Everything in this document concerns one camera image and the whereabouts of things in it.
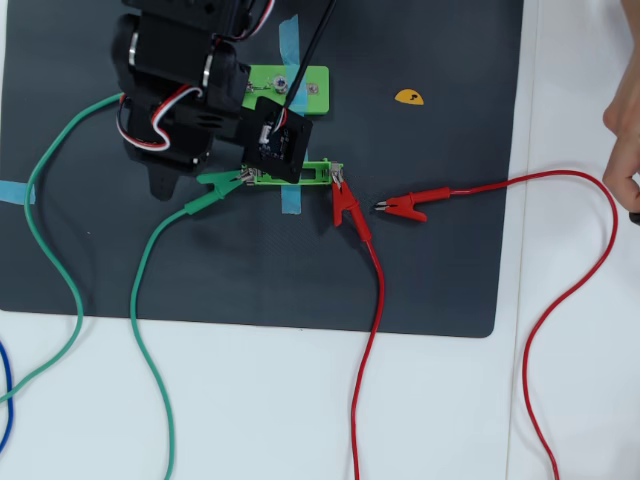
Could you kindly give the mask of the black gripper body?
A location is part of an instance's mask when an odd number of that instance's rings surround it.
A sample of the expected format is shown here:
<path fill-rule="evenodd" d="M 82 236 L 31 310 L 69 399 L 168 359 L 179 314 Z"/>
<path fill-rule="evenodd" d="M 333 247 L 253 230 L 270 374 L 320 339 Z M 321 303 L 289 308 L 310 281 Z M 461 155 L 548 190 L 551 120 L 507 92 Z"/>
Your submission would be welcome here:
<path fill-rule="evenodd" d="M 166 98 L 119 98 L 119 134 L 129 158 L 197 175 L 210 161 L 217 137 L 235 135 L 241 118 L 239 92 L 172 92 Z"/>

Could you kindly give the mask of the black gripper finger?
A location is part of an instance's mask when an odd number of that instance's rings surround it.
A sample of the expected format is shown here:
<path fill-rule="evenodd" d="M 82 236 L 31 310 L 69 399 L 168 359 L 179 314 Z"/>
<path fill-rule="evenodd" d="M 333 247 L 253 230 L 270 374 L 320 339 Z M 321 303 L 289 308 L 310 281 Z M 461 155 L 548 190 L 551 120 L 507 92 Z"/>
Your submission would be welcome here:
<path fill-rule="evenodd" d="M 159 201 L 172 199 L 180 175 L 164 167 L 149 167 L 149 188 L 151 195 Z"/>

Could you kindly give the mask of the bare human hand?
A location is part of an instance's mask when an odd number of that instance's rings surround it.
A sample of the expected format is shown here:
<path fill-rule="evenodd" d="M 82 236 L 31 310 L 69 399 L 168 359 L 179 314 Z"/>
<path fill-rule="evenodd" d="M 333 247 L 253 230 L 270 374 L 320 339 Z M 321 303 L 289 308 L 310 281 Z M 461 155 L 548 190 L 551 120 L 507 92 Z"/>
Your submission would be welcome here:
<path fill-rule="evenodd" d="M 633 50 L 617 91 L 603 114 L 606 128 L 615 135 L 603 182 L 630 213 L 639 212 L 639 2 L 621 2 L 633 40 Z"/>

